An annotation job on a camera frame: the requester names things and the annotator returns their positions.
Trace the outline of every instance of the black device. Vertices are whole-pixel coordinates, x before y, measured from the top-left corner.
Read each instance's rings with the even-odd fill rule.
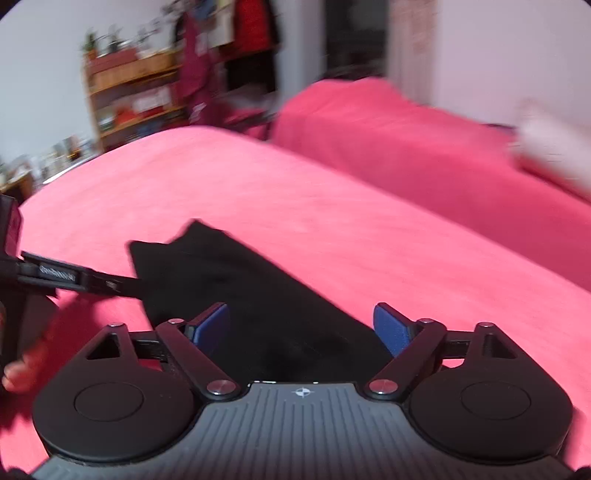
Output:
[[[0,293],[9,304],[3,363],[17,351],[26,310],[15,305],[31,295],[55,288],[138,295],[136,279],[17,258],[20,214],[7,197],[0,202]],[[449,331],[381,303],[374,329],[392,359],[366,384],[261,378],[239,385],[209,357],[229,316],[218,303],[150,332],[105,327],[35,399],[33,422],[50,458],[30,476],[9,476],[591,479],[589,468],[573,472],[560,460],[573,421],[568,395],[494,324]],[[444,359],[464,361],[445,368]]]
[[[56,311],[56,289],[105,296],[137,297],[139,281],[97,272],[27,252],[18,255],[22,216],[12,197],[0,195],[0,371],[46,329]]]

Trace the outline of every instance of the logo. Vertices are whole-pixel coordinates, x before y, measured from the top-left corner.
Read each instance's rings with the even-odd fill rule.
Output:
[[[56,270],[55,268],[48,268],[43,265],[40,265],[39,271],[44,275],[49,275],[50,277],[61,278],[62,280],[76,281],[76,276],[74,274],[64,272],[61,270]]]
[[[311,393],[314,393],[314,392],[312,392],[312,390],[310,390],[309,388],[300,387],[291,393],[295,393],[298,397],[306,398],[308,395],[310,395]]]

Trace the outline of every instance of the human hand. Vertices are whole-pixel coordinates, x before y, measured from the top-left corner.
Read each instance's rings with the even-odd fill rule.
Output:
[[[0,303],[0,328],[6,322],[6,310]],[[45,332],[27,350],[22,358],[4,367],[2,386],[12,393],[24,393],[32,389],[49,353],[50,332]]]

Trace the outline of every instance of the potted plant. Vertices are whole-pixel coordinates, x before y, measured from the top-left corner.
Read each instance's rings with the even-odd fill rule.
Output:
[[[96,58],[96,33],[92,30],[86,34],[86,42],[84,43],[83,49],[88,60],[94,60]]]

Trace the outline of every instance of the black cloth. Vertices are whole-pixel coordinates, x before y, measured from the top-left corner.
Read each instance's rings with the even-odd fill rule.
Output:
[[[194,222],[168,245],[129,249],[152,325],[228,304],[232,328],[212,360],[242,385],[364,384],[391,359],[371,328],[222,231]]]
[[[226,62],[228,90],[235,90],[249,83],[262,85],[265,93],[277,90],[274,50],[262,51]]]

